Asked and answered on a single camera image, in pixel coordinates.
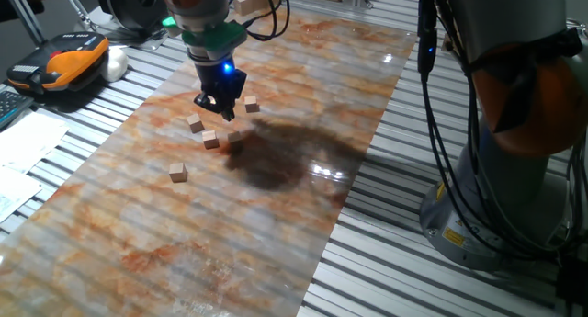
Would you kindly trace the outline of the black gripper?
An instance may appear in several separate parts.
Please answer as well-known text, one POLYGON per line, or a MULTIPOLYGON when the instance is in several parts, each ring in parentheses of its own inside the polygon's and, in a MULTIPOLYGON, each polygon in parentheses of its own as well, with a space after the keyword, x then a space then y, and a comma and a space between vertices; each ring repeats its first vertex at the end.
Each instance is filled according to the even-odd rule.
POLYGON ((235 101, 241 96, 247 74, 236 68, 232 57, 220 60, 191 57, 191 60, 200 81, 200 93, 194 103, 213 113, 222 112, 225 120, 232 121, 235 101))

